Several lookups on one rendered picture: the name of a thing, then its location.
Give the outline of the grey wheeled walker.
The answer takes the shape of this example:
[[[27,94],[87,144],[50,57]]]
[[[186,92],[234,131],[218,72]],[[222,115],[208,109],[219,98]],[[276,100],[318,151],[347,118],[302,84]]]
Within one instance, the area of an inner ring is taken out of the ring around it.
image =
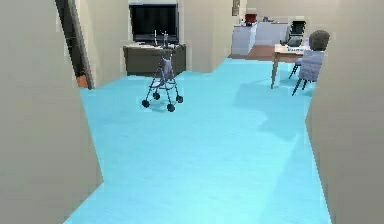
[[[148,108],[150,106],[151,100],[149,99],[149,95],[152,95],[153,100],[160,99],[160,90],[164,90],[167,94],[167,110],[169,112],[174,112],[175,105],[184,101],[184,98],[179,94],[178,85],[175,80],[175,72],[172,64],[173,55],[175,53],[176,51],[172,50],[168,58],[166,58],[165,56],[162,56],[160,58],[158,68],[156,69],[153,75],[151,84],[148,86],[148,92],[146,94],[146,97],[141,102],[144,108]],[[171,100],[171,96],[169,93],[169,91],[172,89],[174,89],[176,92],[175,101]]]

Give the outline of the dark brown television stand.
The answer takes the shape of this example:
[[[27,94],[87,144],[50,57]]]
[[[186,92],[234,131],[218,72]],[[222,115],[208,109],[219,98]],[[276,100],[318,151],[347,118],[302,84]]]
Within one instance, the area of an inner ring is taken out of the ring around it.
[[[126,73],[151,77],[160,67],[161,58],[172,57],[173,71],[178,75],[186,70],[186,50],[185,44],[171,48],[140,44],[126,45],[123,47]]]

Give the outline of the white kitchen counter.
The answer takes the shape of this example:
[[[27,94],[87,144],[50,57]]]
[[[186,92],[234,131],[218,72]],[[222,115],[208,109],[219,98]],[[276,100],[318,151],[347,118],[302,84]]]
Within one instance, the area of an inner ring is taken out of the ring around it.
[[[235,25],[232,33],[231,53],[246,56],[254,45],[273,46],[285,40],[288,23],[257,22],[252,26]]]

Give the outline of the black television set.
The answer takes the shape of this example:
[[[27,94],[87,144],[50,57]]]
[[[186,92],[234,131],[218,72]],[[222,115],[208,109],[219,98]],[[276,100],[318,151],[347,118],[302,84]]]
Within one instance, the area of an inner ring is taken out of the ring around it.
[[[177,3],[135,3],[129,5],[134,41],[149,42],[164,33],[168,41],[179,41],[179,13]]]

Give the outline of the wooden dining table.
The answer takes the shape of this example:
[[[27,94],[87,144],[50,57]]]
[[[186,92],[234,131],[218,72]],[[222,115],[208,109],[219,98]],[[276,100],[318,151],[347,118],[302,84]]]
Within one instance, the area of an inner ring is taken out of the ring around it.
[[[274,46],[274,53],[272,54],[273,66],[271,71],[271,89],[274,88],[279,62],[284,60],[288,60],[289,62],[295,62],[298,58],[303,56],[305,50],[309,50],[309,47],[288,47],[287,45],[283,46],[281,44],[276,44]]]

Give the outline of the grey padded chair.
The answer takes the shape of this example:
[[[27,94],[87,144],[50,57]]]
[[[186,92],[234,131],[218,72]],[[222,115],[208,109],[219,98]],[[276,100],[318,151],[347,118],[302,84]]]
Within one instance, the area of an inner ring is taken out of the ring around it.
[[[301,82],[304,82],[302,89],[305,89],[308,82],[316,82],[324,59],[324,51],[304,50],[300,61],[300,71],[293,94],[296,93]]]

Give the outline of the black office chair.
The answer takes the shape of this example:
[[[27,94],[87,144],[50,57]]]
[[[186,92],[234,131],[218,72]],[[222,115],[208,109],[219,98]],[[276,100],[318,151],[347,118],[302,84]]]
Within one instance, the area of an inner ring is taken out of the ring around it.
[[[287,38],[281,40],[280,44],[282,46],[299,47],[303,40],[305,25],[305,21],[293,21],[290,30],[288,31]]]

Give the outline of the dark room door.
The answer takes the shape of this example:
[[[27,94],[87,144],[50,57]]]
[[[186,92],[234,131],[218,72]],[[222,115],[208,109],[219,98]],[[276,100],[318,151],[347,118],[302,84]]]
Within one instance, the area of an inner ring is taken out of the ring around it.
[[[69,57],[79,87],[91,90],[91,68],[87,57],[75,0],[55,0]]]

